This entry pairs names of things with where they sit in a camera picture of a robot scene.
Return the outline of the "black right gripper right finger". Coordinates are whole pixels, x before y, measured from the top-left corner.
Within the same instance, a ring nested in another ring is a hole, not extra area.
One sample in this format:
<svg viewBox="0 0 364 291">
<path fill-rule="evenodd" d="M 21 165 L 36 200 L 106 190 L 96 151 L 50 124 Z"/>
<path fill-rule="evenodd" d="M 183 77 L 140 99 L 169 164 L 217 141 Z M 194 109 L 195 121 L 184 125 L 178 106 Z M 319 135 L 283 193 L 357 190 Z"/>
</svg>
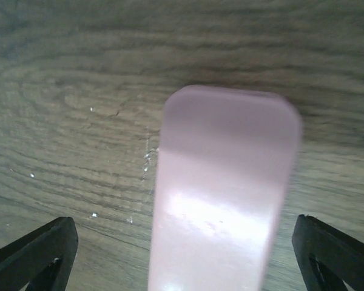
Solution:
<svg viewBox="0 0 364 291">
<path fill-rule="evenodd" d="M 292 246 L 308 290 L 364 290 L 364 243 L 309 215 L 299 215 Z"/>
</svg>

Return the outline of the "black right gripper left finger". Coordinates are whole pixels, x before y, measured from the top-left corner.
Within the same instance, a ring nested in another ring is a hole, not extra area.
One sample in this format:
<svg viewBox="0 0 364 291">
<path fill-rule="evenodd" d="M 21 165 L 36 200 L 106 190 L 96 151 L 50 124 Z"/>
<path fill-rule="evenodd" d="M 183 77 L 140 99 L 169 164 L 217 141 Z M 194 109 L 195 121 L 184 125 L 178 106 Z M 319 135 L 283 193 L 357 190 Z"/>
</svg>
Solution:
<svg viewBox="0 0 364 291">
<path fill-rule="evenodd" d="M 0 249 L 0 290 L 65 290 L 77 249 L 73 218 L 50 221 Z"/>
</svg>

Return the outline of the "pink glasses case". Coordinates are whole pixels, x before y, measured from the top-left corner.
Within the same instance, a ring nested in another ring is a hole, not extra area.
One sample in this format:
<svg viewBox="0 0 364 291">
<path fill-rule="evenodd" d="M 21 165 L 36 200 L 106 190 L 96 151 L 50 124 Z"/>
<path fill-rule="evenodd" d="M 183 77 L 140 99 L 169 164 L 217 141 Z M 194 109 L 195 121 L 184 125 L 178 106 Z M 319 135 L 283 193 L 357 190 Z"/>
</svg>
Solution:
<svg viewBox="0 0 364 291">
<path fill-rule="evenodd" d="M 166 101 L 149 290 L 260 290 L 302 136 L 266 92 L 189 85 Z"/>
</svg>

